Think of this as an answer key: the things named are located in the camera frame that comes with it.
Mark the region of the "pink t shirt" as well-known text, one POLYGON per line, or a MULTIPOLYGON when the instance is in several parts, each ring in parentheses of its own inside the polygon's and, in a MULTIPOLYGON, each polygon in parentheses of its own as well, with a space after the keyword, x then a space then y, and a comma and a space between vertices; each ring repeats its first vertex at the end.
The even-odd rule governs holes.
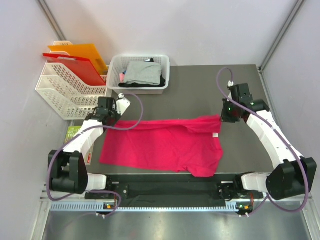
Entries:
POLYGON ((194 177, 215 175, 223 157, 219 115, 194 119, 120 120, 106 132, 99 162, 155 171, 189 172, 194 177))

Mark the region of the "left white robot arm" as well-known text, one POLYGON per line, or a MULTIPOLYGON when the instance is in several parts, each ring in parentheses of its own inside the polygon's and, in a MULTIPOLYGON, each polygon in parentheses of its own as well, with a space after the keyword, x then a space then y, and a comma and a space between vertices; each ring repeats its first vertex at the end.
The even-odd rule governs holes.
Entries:
POLYGON ((48 183, 51 191, 83 194, 96 191, 102 198, 109 198, 114 191, 108 177, 88 173, 86 157, 95 141, 113 127, 130 106, 130 101, 119 94, 117 99, 99 97, 97 107, 89 113, 75 137, 64 144, 62 150, 52 150, 48 155, 48 183))

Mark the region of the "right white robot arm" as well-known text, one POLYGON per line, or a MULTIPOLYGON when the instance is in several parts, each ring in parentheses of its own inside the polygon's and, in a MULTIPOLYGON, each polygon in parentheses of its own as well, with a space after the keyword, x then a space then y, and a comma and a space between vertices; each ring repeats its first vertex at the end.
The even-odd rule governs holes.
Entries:
POLYGON ((282 200, 306 193, 312 187, 317 163, 305 158, 284 136, 275 123, 269 106, 262 99, 254 100, 248 84, 229 81, 228 98, 223 99, 221 121, 236 123, 243 120, 257 135, 272 162, 271 173, 248 172, 235 177, 233 192, 245 198, 251 191, 268 193, 274 200, 282 200))

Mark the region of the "white file organizer rack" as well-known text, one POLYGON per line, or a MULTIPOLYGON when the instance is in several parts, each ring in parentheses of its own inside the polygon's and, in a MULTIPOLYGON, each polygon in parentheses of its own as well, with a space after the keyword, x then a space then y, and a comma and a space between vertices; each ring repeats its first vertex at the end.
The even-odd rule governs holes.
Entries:
MULTIPOLYGON (((73 45, 69 41, 55 41, 51 46, 73 45)), ((65 51, 45 52, 70 56, 65 51)), ((100 75, 103 86, 85 84, 62 63, 54 63, 44 57, 46 63, 35 87, 37 93, 64 120, 83 120, 97 106, 98 98, 107 91, 107 74, 100 75)))

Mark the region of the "green treehouse book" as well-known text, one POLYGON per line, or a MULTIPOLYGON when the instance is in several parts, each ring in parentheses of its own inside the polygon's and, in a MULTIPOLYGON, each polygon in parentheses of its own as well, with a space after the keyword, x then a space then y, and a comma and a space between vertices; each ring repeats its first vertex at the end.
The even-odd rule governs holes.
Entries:
MULTIPOLYGON (((71 140, 81 129, 81 126, 69 126, 65 135, 64 143, 67 143, 69 140, 71 140)), ((91 146, 91 148, 88 150, 87 154, 84 157, 84 163, 85 165, 91 165, 92 158, 93 158, 93 150, 94 145, 91 146)))

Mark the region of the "white laundry basket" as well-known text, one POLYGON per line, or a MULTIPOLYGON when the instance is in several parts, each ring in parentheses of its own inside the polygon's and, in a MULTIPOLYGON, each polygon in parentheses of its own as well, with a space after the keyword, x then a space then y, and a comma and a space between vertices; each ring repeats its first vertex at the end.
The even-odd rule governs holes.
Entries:
POLYGON ((170 58, 163 54, 119 54, 112 58, 107 79, 106 87, 117 94, 133 93, 136 95, 161 95, 169 86, 170 82, 170 58), (120 87, 120 74, 125 72, 131 62, 145 62, 153 59, 155 63, 161 65, 161 75, 165 79, 162 87, 120 87))

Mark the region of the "red folder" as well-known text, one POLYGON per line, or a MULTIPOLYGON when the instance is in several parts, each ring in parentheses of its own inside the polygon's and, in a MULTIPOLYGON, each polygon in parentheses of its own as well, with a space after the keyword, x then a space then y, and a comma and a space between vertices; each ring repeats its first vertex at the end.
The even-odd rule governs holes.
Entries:
POLYGON ((99 75, 94 65, 88 58, 69 56, 55 53, 43 53, 47 60, 53 63, 60 63, 65 65, 77 77, 79 77, 85 84, 89 86, 105 86, 106 82, 99 75))

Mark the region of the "grey t shirt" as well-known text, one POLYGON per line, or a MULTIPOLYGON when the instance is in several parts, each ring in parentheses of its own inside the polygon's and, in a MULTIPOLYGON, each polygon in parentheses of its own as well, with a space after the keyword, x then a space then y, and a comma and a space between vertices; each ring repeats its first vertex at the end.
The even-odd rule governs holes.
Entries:
POLYGON ((130 62, 123 82, 125 84, 140 84, 158 86, 161 83, 162 67, 156 62, 130 62))

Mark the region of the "black t shirt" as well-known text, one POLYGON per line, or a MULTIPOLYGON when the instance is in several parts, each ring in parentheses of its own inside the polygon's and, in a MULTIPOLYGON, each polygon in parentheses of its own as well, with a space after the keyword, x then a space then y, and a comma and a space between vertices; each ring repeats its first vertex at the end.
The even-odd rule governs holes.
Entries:
POLYGON ((119 87, 121 88, 160 88, 160 87, 164 87, 166 84, 166 80, 164 79, 162 73, 160 76, 160 85, 148 85, 148 84, 137 84, 137 83, 132 83, 132 84, 127 84, 123 82, 120 82, 118 84, 119 87))

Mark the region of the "orange folder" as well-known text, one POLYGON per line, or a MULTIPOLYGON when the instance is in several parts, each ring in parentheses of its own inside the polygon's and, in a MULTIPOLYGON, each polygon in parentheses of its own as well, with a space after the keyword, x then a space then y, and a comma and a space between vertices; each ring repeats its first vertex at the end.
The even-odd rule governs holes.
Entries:
POLYGON ((93 43, 49 45, 52 52, 66 52, 73 57, 89 59, 100 75, 106 75, 108 67, 93 43))

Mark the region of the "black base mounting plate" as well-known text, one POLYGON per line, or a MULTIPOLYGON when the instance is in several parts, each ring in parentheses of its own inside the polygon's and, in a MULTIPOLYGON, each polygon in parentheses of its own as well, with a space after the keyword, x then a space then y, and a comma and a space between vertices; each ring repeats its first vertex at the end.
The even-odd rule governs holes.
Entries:
POLYGON ((212 177, 195 177, 187 173, 112 174, 107 190, 118 193, 121 207, 224 207, 232 200, 260 200, 257 191, 238 193, 235 174, 217 173, 212 177))

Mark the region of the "aluminium frame rail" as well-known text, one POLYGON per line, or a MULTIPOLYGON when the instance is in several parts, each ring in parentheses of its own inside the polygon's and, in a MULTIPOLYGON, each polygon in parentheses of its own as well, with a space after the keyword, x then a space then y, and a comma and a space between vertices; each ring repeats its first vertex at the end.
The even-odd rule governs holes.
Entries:
POLYGON ((58 197, 53 212, 231 212, 248 215, 264 201, 265 194, 236 193, 231 182, 123 182, 112 191, 92 191, 58 197))

